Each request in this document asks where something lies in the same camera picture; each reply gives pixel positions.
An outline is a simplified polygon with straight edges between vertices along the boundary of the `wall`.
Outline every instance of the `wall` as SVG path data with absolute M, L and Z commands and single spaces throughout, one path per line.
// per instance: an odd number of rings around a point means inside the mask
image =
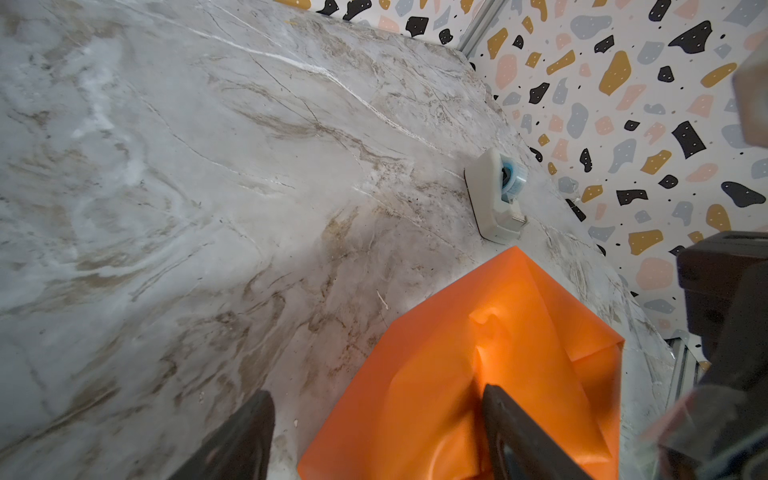
M 456 48 L 483 0 L 276 0 L 334 18 Z
M 663 336 L 685 329 L 675 255 L 766 230 L 768 152 L 730 73 L 764 0 L 511 0 L 469 61 Z

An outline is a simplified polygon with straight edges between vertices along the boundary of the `orange plastic bag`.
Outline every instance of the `orange plastic bag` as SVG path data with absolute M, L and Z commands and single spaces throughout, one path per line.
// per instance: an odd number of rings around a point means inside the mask
M 492 478 L 501 386 L 589 475 L 618 478 L 624 339 L 513 247 L 397 319 L 299 463 L 303 480 Z

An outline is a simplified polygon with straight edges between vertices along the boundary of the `marble countertop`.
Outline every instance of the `marble countertop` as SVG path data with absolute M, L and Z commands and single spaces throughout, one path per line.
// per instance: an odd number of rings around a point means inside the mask
M 622 478 L 673 360 L 461 54 L 274 2 L 5 2 L 0 476 L 166 478 L 256 389 L 296 463 L 387 326 L 517 245 L 627 340 Z

